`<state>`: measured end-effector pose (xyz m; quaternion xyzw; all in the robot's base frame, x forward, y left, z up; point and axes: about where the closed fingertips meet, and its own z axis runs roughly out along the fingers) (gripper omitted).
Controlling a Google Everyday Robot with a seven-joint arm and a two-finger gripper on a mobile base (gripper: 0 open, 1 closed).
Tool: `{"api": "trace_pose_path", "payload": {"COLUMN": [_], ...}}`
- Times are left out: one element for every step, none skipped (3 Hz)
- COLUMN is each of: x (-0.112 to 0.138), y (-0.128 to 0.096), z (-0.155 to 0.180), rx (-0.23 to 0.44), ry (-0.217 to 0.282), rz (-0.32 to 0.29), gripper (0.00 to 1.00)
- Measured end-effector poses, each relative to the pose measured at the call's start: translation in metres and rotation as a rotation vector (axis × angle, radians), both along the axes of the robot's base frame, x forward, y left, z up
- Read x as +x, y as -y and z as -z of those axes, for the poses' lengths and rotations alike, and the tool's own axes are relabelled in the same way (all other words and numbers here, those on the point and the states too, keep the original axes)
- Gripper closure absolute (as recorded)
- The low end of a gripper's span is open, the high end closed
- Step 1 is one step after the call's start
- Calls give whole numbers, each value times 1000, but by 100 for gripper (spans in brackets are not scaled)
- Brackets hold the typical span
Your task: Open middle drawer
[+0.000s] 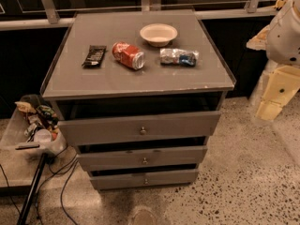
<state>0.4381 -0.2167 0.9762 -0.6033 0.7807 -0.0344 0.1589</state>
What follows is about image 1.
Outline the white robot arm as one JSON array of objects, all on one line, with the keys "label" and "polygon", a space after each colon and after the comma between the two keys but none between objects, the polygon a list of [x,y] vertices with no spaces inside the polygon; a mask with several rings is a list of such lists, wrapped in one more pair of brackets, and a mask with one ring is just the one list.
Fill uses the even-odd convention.
[{"label": "white robot arm", "polygon": [[266,54],[279,67],[269,74],[256,116],[274,120],[300,89],[300,0],[288,0],[270,22]]}]

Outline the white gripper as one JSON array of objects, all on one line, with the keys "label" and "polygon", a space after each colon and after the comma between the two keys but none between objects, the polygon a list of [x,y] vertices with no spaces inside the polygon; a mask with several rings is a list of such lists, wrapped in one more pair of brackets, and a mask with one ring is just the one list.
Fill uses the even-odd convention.
[{"label": "white gripper", "polygon": [[300,89],[300,68],[283,66],[276,68],[270,75],[263,94],[263,100],[256,116],[265,121],[277,118]]}]

